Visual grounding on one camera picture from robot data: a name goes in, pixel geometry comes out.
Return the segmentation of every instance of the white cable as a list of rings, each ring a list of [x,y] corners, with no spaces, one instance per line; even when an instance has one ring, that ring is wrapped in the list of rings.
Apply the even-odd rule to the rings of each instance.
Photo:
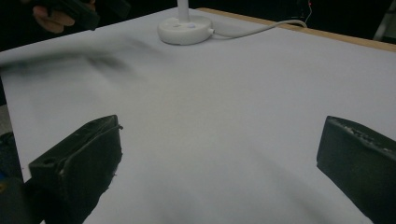
[[[303,22],[303,21],[297,21],[297,20],[295,20],[295,21],[279,21],[279,22],[275,22],[275,23],[273,23],[271,25],[259,28],[257,30],[244,32],[242,34],[233,34],[233,33],[227,33],[227,32],[219,32],[219,31],[214,31],[214,34],[215,35],[221,35],[221,36],[224,36],[224,37],[230,37],[230,38],[239,38],[239,37],[244,37],[244,36],[247,36],[247,35],[255,35],[257,33],[261,33],[261,32],[273,29],[273,28],[275,28],[275,27],[277,27],[279,25],[282,25],[282,24],[300,24],[304,28],[307,27],[305,22]]]
[[[310,18],[310,17],[311,17],[311,15],[312,15],[311,0],[308,0],[308,6],[309,6],[309,15],[306,17],[306,19],[305,19],[305,23],[307,23],[307,22],[308,22],[309,18]]]

